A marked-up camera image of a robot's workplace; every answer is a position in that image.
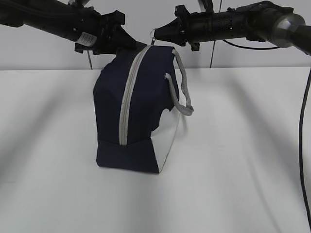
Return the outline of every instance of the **zipper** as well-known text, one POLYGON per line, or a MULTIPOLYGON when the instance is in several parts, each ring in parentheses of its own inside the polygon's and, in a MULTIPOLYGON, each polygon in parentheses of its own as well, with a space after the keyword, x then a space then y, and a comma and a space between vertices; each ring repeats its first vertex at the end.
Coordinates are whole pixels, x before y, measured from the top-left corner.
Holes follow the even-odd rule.
POLYGON ((119 120, 119 144, 121 146, 127 145, 127 132, 128 132, 128 120, 130 114, 130 105, 132 94, 134 90, 134 86, 136 83, 136 78, 138 74, 138 70, 140 64, 146 55, 148 49, 151 45, 146 46, 137 56, 135 57, 130 72, 127 77, 127 82, 123 94, 122 105, 121 105, 121 112, 120 112, 120 120, 119 120))

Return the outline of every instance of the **navy blue bag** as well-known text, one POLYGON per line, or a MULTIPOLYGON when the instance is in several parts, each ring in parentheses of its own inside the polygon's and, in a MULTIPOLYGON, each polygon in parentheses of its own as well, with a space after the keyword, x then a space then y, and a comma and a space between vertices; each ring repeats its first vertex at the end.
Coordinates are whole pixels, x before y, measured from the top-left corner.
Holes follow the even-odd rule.
POLYGON ((182 89, 187 104, 179 104, 173 66, 181 63, 174 47, 137 43, 136 50, 120 50, 101 72, 94 87, 98 129, 97 164, 159 173, 173 142, 179 112, 193 112, 185 70, 182 89), (163 122, 162 134, 159 129, 163 122))

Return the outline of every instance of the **label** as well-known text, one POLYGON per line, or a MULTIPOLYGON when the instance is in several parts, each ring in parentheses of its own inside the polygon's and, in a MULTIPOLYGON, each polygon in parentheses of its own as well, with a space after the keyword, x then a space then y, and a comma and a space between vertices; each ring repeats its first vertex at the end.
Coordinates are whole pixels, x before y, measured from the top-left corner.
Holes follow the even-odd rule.
POLYGON ((97 36, 83 32, 80 38, 76 41, 76 43, 84 45, 86 47, 92 47, 95 44, 96 40, 97 36))

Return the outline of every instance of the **white table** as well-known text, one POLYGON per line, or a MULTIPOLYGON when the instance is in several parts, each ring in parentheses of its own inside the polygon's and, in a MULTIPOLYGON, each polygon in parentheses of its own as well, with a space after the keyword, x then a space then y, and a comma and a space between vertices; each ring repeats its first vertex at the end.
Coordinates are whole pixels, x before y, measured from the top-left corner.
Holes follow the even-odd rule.
POLYGON ((96 165, 99 70, 0 71, 0 232, 308 232, 298 120, 309 68, 187 72, 195 113, 162 173, 147 175, 96 165))

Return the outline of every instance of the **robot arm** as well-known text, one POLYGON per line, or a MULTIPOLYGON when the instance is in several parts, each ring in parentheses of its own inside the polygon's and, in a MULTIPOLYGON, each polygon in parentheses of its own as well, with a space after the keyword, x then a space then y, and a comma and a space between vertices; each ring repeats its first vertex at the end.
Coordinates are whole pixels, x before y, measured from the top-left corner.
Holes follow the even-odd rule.
POLYGON ((180 46, 186 42, 198 51, 200 42, 246 37, 269 41, 280 48, 295 46, 311 55, 311 26, 292 7, 280 7, 262 1, 226 12, 214 13, 212 0, 200 0, 204 12, 190 14, 184 5, 175 9, 175 19, 155 30, 155 39, 180 46))
POLYGON ((0 0, 0 24, 23 24, 76 42, 75 51, 92 50, 94 55, 116 54, 118 48, 134 49, 135 40, 122 28, 125 15, 119 11, 101 15, 88 0, 0 0))

